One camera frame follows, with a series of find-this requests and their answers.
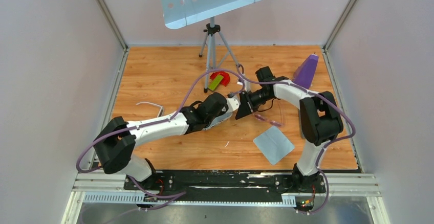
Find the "striped printed glasses pouch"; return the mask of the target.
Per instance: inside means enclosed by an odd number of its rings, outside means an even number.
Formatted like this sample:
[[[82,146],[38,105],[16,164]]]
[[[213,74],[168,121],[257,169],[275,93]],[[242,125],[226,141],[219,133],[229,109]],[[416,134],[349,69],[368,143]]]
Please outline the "striped printed glasses pouch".
[[[232,114],[233,113],[225,113],[225,114],[223,114],[221,116],[218,116],[218,117],[214,118],[208,126],[206,126],[206,127],[203,128],[203,130],[209,130],[209,129],[213,128],[213,127],[216,127],[216,126],[220,125],[224,121],[230,119],[232,117]]]

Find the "white sunglasses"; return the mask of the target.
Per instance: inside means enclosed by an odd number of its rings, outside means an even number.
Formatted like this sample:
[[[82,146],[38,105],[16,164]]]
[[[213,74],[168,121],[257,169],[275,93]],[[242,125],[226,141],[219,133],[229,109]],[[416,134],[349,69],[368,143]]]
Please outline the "white sunglasses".
[[[147,102],[147,101],[141,101],[135,104],[136,106],[140,106],[147,110],[149,114],[153,114],[155,117],[162,117],[165,113],[165,108],[163,105]]]

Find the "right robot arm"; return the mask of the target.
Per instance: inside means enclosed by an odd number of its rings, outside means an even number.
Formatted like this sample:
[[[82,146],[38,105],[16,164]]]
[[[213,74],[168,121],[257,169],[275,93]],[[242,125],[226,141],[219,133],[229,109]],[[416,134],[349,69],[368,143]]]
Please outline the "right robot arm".
[[[317,93],[301,87],[285,76],[276,77],[266,66],[256,71],[260,89],[240,93],[240,106],[235,115],[241,119],[269,100],[279,99],[295,106],[300,113],[301,131],[306,140],[301,158],[294,165],[292,185],[305,192],[318,181],[319,165],[326,145],[343,131],[341,114],[331,92]]]

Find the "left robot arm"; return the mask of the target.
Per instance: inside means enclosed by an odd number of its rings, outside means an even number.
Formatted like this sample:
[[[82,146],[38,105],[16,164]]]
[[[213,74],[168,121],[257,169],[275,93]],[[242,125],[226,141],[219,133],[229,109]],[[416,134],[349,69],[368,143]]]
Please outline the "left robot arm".
[[[143,189],[150,190],[156,185],[157,176],[147,159],[133,154],[136,147],[166,137],[208,130],[230,118],[239,106],[238,98],[213,93],[204,101],[196,101],[162,117],[142,121],[115,117],[97,136],[93,147],[105,174],[126,174]]]

